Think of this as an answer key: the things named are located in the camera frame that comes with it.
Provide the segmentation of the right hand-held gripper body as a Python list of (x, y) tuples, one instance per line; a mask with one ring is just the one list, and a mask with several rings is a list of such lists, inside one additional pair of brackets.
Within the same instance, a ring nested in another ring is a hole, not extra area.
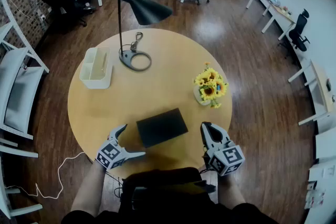
[(203, 160), (207, 169), (214, 170), (218, 176), (226, 176), (238, 170), (245, 157), (240, 146), (229, 140), (208, 149), (203, 155)]

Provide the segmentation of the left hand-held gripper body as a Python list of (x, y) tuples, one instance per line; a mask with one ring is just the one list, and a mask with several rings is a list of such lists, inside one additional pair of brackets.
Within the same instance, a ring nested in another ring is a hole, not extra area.
[(98, 149), (95, 160), (106, 170), (121, 166), (126, 160), (125, 149), (117, 139), (106, 140)]

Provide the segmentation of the black tissue box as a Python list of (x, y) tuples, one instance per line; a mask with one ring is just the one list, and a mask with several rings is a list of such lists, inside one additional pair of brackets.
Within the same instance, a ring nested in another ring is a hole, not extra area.
[(188, 132), (179, 108), (137, 121), (136, 124), (145, 148)]

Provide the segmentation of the person's left forearm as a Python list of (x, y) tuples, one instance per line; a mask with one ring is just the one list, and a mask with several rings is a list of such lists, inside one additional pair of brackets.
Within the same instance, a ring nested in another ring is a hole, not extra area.
[(106, 168), (95, 160), (73, 201), (71, 211), (84, 211), (94, 217), (99, 213)]

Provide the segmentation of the person's right forearm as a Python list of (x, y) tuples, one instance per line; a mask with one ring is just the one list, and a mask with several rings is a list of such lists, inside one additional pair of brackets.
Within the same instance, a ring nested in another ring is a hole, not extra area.
[(228, 209), (233, 209), (246, 201), (240, 192), (232, 174), (218, 176), (218, 202)]

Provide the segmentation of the white plastic organizer tray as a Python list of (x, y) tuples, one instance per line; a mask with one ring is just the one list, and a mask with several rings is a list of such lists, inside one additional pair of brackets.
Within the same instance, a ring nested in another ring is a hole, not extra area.
[(90, 48), (83, 59), (79, 79), (88, 89), (106, 89), (110, 86), (112, 70), (111, 49)]

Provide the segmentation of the sunflowers in white pot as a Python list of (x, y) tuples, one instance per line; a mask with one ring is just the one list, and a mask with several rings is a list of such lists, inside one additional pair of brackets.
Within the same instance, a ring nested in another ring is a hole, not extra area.
[(229, 84), (210, 64), (205, 62), (203, 71), (193, 79), (194, 96), (200, 105), (218, 109), (222, 105), (218, 99), (225, 96)]

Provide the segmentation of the black chest pack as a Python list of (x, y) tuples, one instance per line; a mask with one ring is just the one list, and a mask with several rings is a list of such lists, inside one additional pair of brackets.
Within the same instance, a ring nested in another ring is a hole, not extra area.
[(215, 191), (193, 167), (141, 172), (124, 180), (119, 212), (195, 208)]

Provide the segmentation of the person's black clothing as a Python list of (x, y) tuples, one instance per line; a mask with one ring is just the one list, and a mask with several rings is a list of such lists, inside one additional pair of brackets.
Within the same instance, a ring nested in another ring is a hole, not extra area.
[(208, 202), (204, 207), (157, 212), (103, 211), (96, 217), (81, 210), (65, 215), (61, 224), (279, 224), (256, 206), (243, 203), (233, 209)]

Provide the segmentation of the low white metal shelf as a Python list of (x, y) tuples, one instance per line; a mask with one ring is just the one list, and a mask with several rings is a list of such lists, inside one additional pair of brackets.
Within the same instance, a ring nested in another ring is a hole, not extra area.
[(21, 191), (25, 192), (28, 196), (37, 197), (38, 192), (36, 194), (29, 194), (25, 191), (22, 187), (13, 185), (9, 187), (5, 187), (4, 184), (4, 176), (3, 176), (3, 169), (2, 169), (2, 159), (1, 153), (7, 153), (17, 156), (24, 156), (24, 157), (31, 157), (31, 158), (38, 158), (39, 154), (35, 152), (29, 152), (20, 150), (17, 148), (18, 144), (6, 140), (4, 138), (0, 138), (0, 211), (8, 218), (12, 219), (16, 216), (21, 216), (25, 214), (29, 214), (34, 211), (41, 210), (43, 208), (42, 204), (34, 204), (32, 206), (12, 209), (10, 205), (10, 201), (8, 198), (9, 194), (20, 194)]

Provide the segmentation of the white cabinet with papers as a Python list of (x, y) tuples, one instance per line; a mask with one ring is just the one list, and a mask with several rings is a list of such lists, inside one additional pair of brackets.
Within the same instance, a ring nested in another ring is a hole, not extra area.
[(304, 224), (336, 224), (336, 127), (315, 142), (318, 163), (309, 169)]

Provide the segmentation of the tall white metal shelf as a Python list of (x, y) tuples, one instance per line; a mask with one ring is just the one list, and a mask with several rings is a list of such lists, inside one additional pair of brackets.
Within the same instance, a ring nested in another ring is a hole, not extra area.
[(0, 0), (9, 22), (0, 27), (0, 129), (32, 140), (28, 133), (35, 95), (49, 69), (21, 31), (7, 0)]

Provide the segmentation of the black desk lamp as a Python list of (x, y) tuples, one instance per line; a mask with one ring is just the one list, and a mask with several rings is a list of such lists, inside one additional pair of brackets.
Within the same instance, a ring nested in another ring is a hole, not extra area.
[[(117, 0), (118, 3), (118, 30), (119, 30), (119, 59), (129, 69), (135, 72), (146, 71), (152, 64), (150, 55), (146, 52), (138, 51), (137, 45), (142, 39), (143, 34), (138, 32), (136, 34), (136, 40), (130, 44), (130, 49), (124, 50), (124, 44), (122, 41), (122, 27), (121, 27), (121, 2), (130, 4), (131, 9), (137, 19), (139, 25), (147, 26), (159, 23), (172, 15), (172, 10), (167, 6), (161, 5), (152, 0)], [(136, 68), (132, 64), (132, 60), (136, 56), (145, 56), (149, 60), (149, 64), (144, 68)]]

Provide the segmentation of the black high-back office chair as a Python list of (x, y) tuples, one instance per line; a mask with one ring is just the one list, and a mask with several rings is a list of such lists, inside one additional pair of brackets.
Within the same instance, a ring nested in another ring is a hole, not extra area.
[(305, 43), (310, 43), (307, 37), (302, 37), (302, 32), (308, 22), (308, 18), (309, 13), (306, 9), (304, 9), (303, 12), (299, 14), (294, 29), (289, 32), (291, 43), (294, 45), (295, 49), (299, 49), (302, 52), (307, 51), (307, 46)]

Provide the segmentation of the long white wall desk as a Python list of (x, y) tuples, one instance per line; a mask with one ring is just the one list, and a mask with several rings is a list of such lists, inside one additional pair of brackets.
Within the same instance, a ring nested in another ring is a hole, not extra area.
[[(250, 8), (253, 1), (254, 0), (249, 0), (249, 2), (246, 5), (246, 9)], [(289, 22), (289, 26), (278, 37), (278, 40), (281, 41), (284, 38), (284, 36), (296, 24), (296, 22), (292, 19), (292, 17), (288, 14), (288, 12), (283, 11), (280, 7), (274, 5), (270, 0), (266, 0), (266, 1), (267, 1), (268, 4), (266, 5), (266, 9), (263, 12), (263, 16), (265, 16), (270, 9), (272, 9), (274, 11), (274, 14), (271, 15), (270, 20), (267, 22), (267, 24), (264, 26), (264, 28), (262, 29), (261, 32), (264, 34), (266, 32), (266, 30), (270, 27), (270, 25), (275, 21), (276, 16), (279, 15)]]

